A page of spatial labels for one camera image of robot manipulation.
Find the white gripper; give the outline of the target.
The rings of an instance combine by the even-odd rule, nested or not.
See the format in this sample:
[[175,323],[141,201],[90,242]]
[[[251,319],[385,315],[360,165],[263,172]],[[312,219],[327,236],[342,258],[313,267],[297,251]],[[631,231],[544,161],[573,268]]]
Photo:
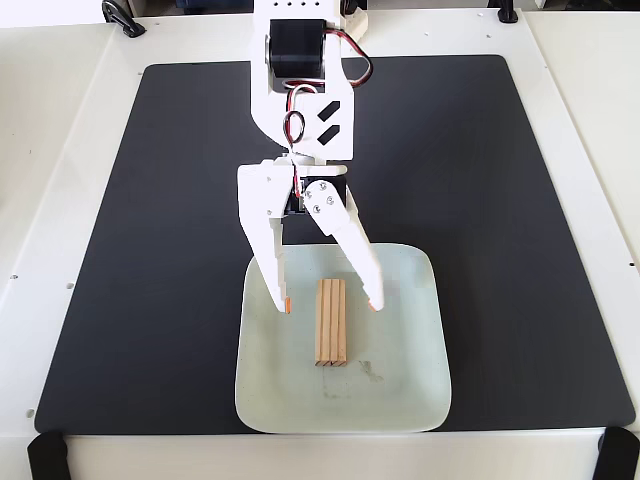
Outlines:
[[291,312],[284,278],[283,225],[279,218],[309,213],[325,236],[332,236],[358,274],[374,311],[384,308],[382,269],[360,222],[346,183],[345,165],[315,165],[312,158],[277,158],[238,168],[240,206],[268,217],[241,217],[267,289],[279,312]]

